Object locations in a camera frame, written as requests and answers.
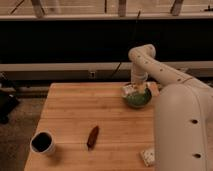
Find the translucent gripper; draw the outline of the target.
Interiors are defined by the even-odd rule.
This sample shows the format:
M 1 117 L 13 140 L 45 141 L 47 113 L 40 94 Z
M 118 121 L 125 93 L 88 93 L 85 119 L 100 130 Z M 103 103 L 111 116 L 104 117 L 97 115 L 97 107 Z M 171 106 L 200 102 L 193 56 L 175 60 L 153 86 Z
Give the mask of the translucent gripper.
M 137 92 L 141 94 L 143 94 L 145 92 L 145 89 L 147 88 L 147 85 L 144 81 L 133 82 L 132 86 Z

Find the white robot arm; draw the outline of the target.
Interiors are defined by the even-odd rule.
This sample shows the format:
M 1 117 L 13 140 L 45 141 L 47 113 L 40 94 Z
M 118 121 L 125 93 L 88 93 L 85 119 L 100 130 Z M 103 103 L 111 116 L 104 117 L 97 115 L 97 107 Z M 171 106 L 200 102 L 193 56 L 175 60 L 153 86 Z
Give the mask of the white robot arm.
M 155 171 L 210 171 L 206 121 L 213 116 L 213 88 L 155 55 L 151 44 L 128 52 L 133 83 L 149 75 L 163 86 L 154 105 Z

